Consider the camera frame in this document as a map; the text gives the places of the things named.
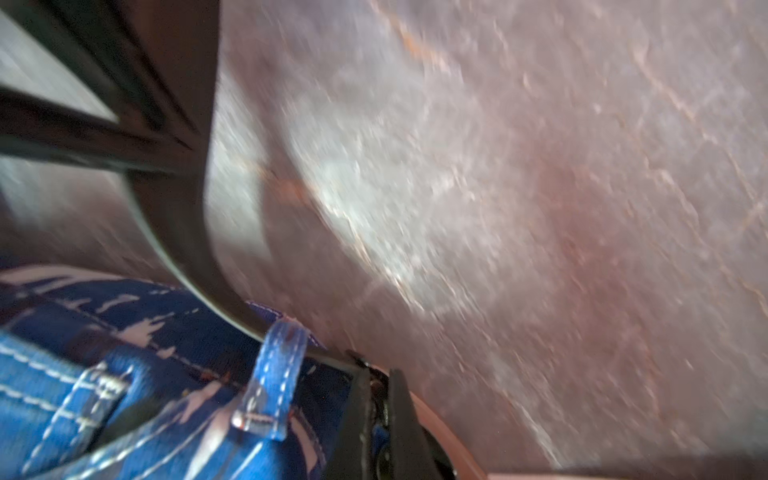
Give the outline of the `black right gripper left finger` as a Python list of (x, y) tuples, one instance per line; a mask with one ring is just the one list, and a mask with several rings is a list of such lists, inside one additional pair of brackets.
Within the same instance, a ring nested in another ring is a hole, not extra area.
[(355, 374), (336, 443), (323, 471), (324, 479), (365, 480), (373, 477), (373, 399), (370, 383), (368, 369), (361, 369)]

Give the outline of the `blue white patterned trousers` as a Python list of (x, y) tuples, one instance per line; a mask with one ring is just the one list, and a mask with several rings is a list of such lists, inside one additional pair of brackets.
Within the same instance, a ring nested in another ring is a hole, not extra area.
[(350, 383), (263, 350), (181, 288), (1, 273), (5, 479), (317, 479)]

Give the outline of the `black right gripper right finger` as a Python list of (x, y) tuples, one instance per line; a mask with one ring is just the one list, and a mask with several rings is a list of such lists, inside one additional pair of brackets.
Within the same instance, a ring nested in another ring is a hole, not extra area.
[(441, 479), (418, 420), (405, 374), (399, 369), (390, 371), (388, 407), (392, 478)]

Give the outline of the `black leather belt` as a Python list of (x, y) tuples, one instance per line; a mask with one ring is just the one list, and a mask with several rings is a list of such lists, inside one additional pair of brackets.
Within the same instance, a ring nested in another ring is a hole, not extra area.
[(106, 104), (106, 120), (5, 87), (4, 155), (117, 173), (174, 276), (256, 340), (267, 321), (229, 284), (204, 221), (220, 39), (216, 1), (5, 1), (7, 15)]

